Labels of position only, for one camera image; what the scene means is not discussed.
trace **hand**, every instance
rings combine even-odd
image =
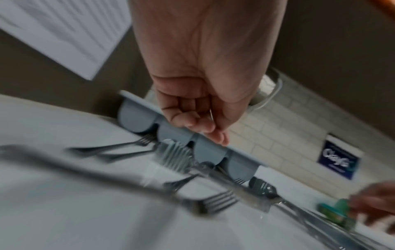
[[[351,213],[367,215],[365,224],[373,225],[376,221],[395,215],[395,181],[373,184],[350,198]],[[387,230],[395,234],[395,224]]]
[[[243,115],[267,69],[286,0],[130,0],[130,5],[164,116],[227,145],[228,127]]]

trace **brick wall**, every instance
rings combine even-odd
[[[231,145],[322,193],[346,198],[369,183],[395,179],[395,142],[333,103],[282,76],[284,87],[267,106],[231,127]],[[146,97],[156,103],[150,91]],[[319,165],[325,136],[333,133],[364,156],[352,181]]]

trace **gray cutlery tray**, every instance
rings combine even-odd
[[[209,161],[215,165],[221,163],[220,166],[233,179],[248,181],[259,166],[265,166],[263,162],[241,150],[231,146],[222,147],[201,134],[173,127],[158,107],[132,93],[121,91],[121,95],[124,100],[118,111],[118,122],[132,133],[147,133],[157,129],[158,140],[174,139],[185,145],[193,142],[194,157],[199,162]]]

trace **sign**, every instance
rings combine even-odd
[[[327,135],[318,163],[351,180],[362,155],[363,152],[358,148]]]

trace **blue sign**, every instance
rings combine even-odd
[[[351,180],[358,168],[359,159],[359,157],[327,140],[318,163]]]

